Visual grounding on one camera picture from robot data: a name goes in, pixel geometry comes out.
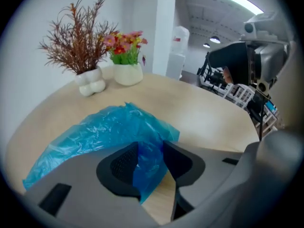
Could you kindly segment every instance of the flower pot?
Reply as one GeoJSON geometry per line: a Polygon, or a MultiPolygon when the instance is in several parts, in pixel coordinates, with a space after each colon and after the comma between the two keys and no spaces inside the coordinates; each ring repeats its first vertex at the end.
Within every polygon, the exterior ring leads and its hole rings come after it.
{"type": "Polygon", "coordinates": [[[114,65],[114,80],[124,86],[133,86],[143,79],[143,71],[140,64],[114,65]]]}
{"type": "Polygon", "coordinates": [[[90,96],[105,89],[105,81],[103,80],[100,67],[76,75],[75,82],[79,86],[79,92],[83,96],[90,96]]]}

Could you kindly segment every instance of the potted plant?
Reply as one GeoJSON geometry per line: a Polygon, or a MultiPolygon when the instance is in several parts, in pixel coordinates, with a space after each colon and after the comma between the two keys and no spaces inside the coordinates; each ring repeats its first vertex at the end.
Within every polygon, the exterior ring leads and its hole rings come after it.
{"type": "Polygon", "coordinates": [[[138,62],[138,56],[142,44],[147,44],[145,38],[141,38],[143,32],[135,31],[129,34],[114,32],[104,38],[108,46],[110,59],[114,63],[114,80],[121,85],[132,86],[142,81],[143,71],[138,62]]]}
{"type": "Polygon", "coordinates": [[[75,81],[84,96],[105,89],[101,69],[97,63],[104,60],[108,47],[105,38],[116,32],[108,21],[97,23],[96,17],[105,0],[97,0],[92,8],[76,5],[63,8],[62,18],[52,21],[48,42],[40,42],[39,49],[47,52],[48,64],[56,64],[76,74],[75,81]]]}

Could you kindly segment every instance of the artificial flower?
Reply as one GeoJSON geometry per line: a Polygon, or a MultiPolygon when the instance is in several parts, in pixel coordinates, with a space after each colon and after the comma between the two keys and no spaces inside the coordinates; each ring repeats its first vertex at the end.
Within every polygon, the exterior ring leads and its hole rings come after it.
{"type": "Polygon", "coordinates": [[[125,53],[125,49],[123,47],[118,47],[114,50],[114,54],[119,55],[125,53]]]}
{"type": "Polygon", "coordinates": [[[133,37],[133,36],[130,36],[129,39],[130,39],[130,42],[135,42],[136,41],[136,38],[133,37]]]}
{"type": "Polygon", "coordinates": [[[119,39],[119,41],[120,41],[121,44],[122,44],[122,43],[128,43],[127,37],[124,37],[124,36],[122,36],[122,37],[119,39]]]}
{"type": "Polygon", "coordinates": [[[130,35],[135,36],[135,37],[141,36],[142,34],[143,34],[142,30],[140,30],[140,31],[133,31],[133,32],[130,33],[130,35]]]}
{"type": "Polygon", "coordinates": [[[129,43],[126,43],[126,42],[123,42],[120,45],[123,49],[125,49],[125,51],[128,51],[131,47],[131,45],[129,43]]]}
{"type": "Polygon", "coordinates": [[[145,38],[142,38],[142,43],[143,44],[148,44],[148,41],[145,38]]]}
{"type": "Polygon", "coordinates": [[[145,55],[142,56],[142,60],[143,60],[143,61],[142,61],[142,62],[143,62],[143,65],[146,66],[146,56],[145,56],[145,55]]]}
{"type": "Polygon", "coordinates": [[[112,35],[106,36],[106,37],[104,38],[104,44],[105,44],[107,47],[112,47],[112,46],[114,46],[114,44],[115,44],[115,37],[112,36],[112,35]]]}

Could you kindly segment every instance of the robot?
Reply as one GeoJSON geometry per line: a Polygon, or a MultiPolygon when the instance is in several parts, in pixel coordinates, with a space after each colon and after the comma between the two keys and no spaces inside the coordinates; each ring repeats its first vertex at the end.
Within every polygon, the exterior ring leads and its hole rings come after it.
{"type": "MultiPolygon", "coordinates": [[[[244,153],[164,142],[163,161],[176,181],[172,222],[164,227],[252,227],[280,207],[304,158],[304,104],[295,101],[303,89],[302,55],[283,24],[277,13],[254,16],[240,41],[211,51],[207,61],[227,67],[234,84],[271,96],[286,129],[244,153]]],[[[132,186],[137,151],[134,142],[71,158],[20,200],[46,227],[158,227],[132,186]]]]}

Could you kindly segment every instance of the round table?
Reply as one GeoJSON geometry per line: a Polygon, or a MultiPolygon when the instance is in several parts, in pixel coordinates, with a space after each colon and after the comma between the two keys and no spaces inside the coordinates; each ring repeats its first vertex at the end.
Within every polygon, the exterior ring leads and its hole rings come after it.
{"type": "MultiPolygon", "coordinates": [[[[155,74],[145,74],[137,85],[124,87],[107,80],[107,88],[85,98],[71,82],[39,104],[10,140],[5,170],[11,187],[24,193],[26,178],[47,145],[72,125],[110,105],[132,102],[180,131],[179,141],[205,148],[244,151],[258,141],[246,111],[199,87],[155,74]]],[[[160,224],[170,221],[175,182],[168,172],[143,203],[160,224]]]]}

